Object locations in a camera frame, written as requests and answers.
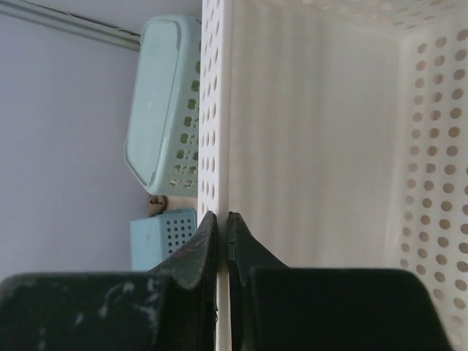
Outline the light blue plastic bin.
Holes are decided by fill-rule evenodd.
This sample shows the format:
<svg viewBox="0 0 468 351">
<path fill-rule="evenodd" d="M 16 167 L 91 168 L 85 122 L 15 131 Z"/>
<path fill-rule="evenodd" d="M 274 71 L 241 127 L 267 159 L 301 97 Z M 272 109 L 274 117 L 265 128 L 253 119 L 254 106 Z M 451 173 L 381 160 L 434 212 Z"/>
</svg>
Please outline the light blue plastic bin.
<svg viewBox="0 0 468 351">
<path fill-rule="evenodd" d="M 131 270 L 149 271 L 180 249 L 197 229 L 193 208 L 164 211 L 129 223 Z"/>
</svg>

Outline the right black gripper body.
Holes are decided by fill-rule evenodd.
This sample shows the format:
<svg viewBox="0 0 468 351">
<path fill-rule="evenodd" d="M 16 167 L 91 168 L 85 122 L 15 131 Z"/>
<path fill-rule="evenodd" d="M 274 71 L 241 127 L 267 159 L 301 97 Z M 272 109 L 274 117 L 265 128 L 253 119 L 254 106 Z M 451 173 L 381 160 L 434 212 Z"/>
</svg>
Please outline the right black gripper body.
<svg viewBox="0 0 468 351">
<path fill-rule="evenodd" d="M 169 271 L 23 274 L 1 284 L 3 350 L 213 350 L 215 279 Z M 233 350 L 449 350 L 400 270 L 256 268 L 235 283 Z"/>
</svg>

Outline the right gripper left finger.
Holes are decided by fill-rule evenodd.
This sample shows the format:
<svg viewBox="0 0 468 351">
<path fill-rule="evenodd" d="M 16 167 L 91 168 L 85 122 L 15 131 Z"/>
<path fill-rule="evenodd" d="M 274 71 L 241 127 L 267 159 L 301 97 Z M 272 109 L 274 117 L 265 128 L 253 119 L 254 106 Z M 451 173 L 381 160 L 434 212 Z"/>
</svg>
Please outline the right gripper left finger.
<svg viewBox="0 0 468 351">
<path fill-rule="evenodd" d="M 151 272 L 161 280 L 154 350 L 214 350 L 219 228 L 209 211 L 195 234 Z"/>
</svg>

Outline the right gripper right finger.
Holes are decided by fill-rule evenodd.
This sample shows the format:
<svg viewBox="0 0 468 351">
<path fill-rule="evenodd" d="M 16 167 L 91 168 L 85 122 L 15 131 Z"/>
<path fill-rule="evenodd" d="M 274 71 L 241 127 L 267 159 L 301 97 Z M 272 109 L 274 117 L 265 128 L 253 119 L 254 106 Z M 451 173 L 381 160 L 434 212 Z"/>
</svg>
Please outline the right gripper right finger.
<svg viewBox="0 0 468 351">
<path fill-rule="evenodd" d="M 251 233 L 242 215 L 227 220 L 231 339 L 234 350 L 287 350 L 292 270 Z"/>
</svg>

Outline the teal perforated basket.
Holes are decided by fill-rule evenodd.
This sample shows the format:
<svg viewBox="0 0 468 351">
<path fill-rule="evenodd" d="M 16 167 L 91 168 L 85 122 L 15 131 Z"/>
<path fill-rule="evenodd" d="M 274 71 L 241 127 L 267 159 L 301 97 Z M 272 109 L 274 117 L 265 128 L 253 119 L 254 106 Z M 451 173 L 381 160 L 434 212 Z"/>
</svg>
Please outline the teal perforated basket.
<svg viewBox="0 0 468 351">
<path fill-rule="evenodd" d="M 124 159 L 151 195 L 196 197 L 201 22 L 157 16 L 140 35 Z"/>
</svg>

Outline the white perforated bin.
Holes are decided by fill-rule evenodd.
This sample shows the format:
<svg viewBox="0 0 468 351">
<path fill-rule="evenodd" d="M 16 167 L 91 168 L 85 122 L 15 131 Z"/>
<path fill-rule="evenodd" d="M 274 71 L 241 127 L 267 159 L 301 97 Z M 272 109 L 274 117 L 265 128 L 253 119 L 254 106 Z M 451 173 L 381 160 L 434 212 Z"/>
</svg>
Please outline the white perforated bin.
<svg viewBox="0 0 468 351">
<path fill-rule="evenodd" d="M 198 213 L 299 267 L 392 267 L 467 348 L 467 3 L 204 1 Z"/>
</svg>

